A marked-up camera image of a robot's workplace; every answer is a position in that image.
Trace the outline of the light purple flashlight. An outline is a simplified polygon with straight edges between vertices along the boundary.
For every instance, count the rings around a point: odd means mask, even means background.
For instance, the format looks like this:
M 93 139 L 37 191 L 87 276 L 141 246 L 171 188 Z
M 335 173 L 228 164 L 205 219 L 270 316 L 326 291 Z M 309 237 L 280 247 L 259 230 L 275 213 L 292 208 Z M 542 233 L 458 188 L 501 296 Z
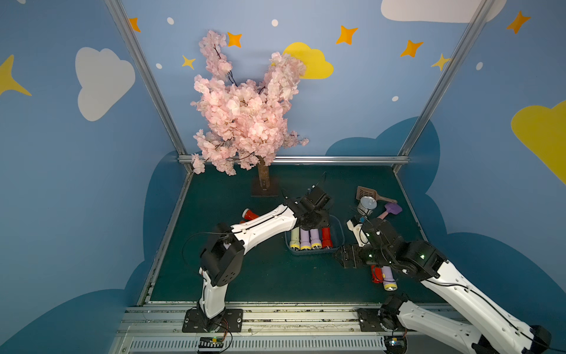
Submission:
M 312 249 L 310 242 L 310 231 L 300 229 L 300 250 L 310 250 Z

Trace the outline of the teal plastic storage box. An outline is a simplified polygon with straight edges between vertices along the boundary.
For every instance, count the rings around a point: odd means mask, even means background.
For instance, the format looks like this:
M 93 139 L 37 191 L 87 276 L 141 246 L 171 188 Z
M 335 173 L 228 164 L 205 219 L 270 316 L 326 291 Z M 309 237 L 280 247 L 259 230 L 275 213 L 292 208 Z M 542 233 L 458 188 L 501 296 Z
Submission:
M 328 227 L 304 230 L 299 227 L 284 233 L 287 249 L 292 255 L 319 255 L 336 252 L 345 245 L 342 225 L 337 217 L 330 215 Z

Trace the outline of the purple flashlight group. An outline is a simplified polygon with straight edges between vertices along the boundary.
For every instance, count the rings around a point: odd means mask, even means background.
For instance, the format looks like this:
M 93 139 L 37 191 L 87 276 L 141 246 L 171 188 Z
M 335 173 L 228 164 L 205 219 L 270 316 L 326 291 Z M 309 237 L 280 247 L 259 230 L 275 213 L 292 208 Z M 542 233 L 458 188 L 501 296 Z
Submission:
M 310 230 L 310 244 L 311 244 L 311 249 L 322 248 L 322 241 L 321 241 L 319 229 Z

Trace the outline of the pale yellow flashlight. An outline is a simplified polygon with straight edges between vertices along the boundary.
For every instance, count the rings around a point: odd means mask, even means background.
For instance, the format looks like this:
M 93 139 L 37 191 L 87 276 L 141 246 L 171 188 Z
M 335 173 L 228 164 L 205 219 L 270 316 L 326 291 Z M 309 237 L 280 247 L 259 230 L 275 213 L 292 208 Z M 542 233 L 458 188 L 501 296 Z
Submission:
M 291 230 L 289 246 L 293 251 L 299 251 L 300 250 L 301 243 L 300 243 L 300 228 L 299 227 L 296 227 L 296 228 Z

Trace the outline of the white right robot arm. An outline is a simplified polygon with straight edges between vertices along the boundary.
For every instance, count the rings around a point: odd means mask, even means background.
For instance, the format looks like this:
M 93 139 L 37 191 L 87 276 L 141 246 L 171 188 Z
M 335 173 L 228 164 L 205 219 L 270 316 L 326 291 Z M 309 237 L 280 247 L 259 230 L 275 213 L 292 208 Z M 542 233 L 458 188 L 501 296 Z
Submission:
M 381 218 L 364 222 L 351 218 L 346 226 L 357 243 L 339 251 L 346 254 L 341 261 L 345 267 L 388 266 L 423 284 L 467 320 L 448 319 L 420 308 L 404 294 L 392 294 L 374 312 L 383 330 L 416 331 L 461 353 L 544 353 L 550 349 L 548 330 L 505 311 L 426 240 L 406 241 Z

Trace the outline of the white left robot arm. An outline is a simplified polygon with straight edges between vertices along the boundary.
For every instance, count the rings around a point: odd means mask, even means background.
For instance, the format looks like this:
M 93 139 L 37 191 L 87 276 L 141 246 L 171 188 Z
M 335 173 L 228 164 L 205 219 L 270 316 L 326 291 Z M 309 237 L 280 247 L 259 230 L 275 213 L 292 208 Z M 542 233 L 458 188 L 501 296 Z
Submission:
M 203 288 L 196 310 L 204 331 L 228 328 L 223 321 L 226 292 L 228 284 L 240 274 L 244 256 L 262 242 L 296 227 L 304 230 L 328 227 L 331 200 L 320 187 L 313 185 L 305 196 L 286 199 L 252 221 L 231 226 L 218 224 L 218 231 L 209 236 L 200 253 Z

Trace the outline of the red flashlight right group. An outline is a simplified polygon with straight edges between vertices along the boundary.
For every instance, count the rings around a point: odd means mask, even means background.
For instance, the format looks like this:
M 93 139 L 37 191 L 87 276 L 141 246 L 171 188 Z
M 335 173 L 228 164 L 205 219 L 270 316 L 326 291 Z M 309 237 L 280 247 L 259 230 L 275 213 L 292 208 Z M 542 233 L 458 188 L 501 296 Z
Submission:
M 380 267 L 376 265 L 371 266 L 371 278 L 373 283 L 376 284 L 383 283 L 383 273 Z

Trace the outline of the silver pull-tab tin can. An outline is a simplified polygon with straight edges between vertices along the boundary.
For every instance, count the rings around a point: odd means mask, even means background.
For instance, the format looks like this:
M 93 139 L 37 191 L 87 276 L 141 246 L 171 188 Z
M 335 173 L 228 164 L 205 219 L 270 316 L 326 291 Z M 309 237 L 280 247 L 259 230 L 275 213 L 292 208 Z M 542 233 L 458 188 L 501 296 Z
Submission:
M 377 200 L 371 196 L 361 197 L 357 210 L 360 215 L 369 216 L 377 208 Z

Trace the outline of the purple flashlight far right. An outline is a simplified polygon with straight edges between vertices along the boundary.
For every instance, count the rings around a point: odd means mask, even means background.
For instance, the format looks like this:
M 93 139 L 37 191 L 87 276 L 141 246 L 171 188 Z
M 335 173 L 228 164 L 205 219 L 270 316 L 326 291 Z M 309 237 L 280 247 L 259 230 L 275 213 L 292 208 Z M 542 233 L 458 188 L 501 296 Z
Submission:
M 383 287 L 386 291 L 396 291 L 398 289 L 393 271 L 389 266 L 381 268 L 383 277 Z

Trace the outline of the brown plastic litter scoop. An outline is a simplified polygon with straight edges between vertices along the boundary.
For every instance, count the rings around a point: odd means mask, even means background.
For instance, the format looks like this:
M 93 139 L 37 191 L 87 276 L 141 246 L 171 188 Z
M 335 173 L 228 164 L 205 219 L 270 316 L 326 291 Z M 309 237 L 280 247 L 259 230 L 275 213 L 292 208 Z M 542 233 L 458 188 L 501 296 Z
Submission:
M 396 199 L 390 199 L 384 196 L 381 196 L 376 190 L 368 188 L 368 187 L 362 187 L 362 186 L 358 186 L 357 187 L 357 191 L 356 191 L 356 199 L 358 201 L 360 201 L 363 197 L 371 197 L 376 201 L 384 201 L 386 203 L 393 203 L 393 204 L 397 204 L 397 200 Z

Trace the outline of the pink blossom artificial tree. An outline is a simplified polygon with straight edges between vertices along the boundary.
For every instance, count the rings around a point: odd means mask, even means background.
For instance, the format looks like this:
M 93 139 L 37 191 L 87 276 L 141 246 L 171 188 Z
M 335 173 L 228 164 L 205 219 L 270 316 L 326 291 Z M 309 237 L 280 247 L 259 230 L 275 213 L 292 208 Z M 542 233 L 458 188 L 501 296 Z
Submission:
M 255 168 L 258 178 L 253 183 L 253 195 L 273 196 L 276 185 L 269 167 L 277 152 L 309 142 L 289 131 L 285 118 L 306 66 L 289 54 L 274 53 L 261 83 L 237 83 L 233 66 L 221 51 L 226 45 L 225 35 L 212 30 L 199 43 L 212 76 L 195 77 L 194 89 L 200 100 L 192 106 L 206 118 L 209 130 L 195 134 L 200 153 L 192 155 L 190 165 L 193 173 L 200 174 L 210 163 L 228 176 L 235 175 L 237 168 Z

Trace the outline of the left green circuit board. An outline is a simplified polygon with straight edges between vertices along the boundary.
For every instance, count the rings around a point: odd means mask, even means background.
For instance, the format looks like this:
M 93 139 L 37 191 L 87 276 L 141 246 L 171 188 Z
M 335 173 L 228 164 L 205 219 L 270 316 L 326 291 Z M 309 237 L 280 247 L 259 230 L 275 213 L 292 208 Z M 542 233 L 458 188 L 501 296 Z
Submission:
M 198 353 L 222 353 L 228 342 L 220 337 L 202 336 L 198 339 Z

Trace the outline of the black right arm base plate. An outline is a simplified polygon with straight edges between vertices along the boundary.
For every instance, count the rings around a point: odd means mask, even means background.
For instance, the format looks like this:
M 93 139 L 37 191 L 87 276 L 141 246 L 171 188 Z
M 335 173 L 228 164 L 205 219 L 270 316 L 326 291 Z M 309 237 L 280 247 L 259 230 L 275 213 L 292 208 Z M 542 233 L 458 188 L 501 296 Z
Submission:
M 362 332 L 404 332 L 414 331 L 405 327 L 400 317 L 399 306 L 384 306 L 381 308 L 358 308 L 358 323 Z

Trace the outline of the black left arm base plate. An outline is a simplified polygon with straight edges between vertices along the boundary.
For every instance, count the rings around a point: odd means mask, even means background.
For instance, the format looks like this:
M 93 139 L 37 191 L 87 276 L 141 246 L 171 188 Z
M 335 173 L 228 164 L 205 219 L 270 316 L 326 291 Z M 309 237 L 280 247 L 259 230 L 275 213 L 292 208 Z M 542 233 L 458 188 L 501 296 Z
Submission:
M 200 308 L 190 308 L 186 313 L 181 331 L 183 333 L 240 333 L 243 326 L 242 309 L 225 309 L 216 317 L 208 318 Z

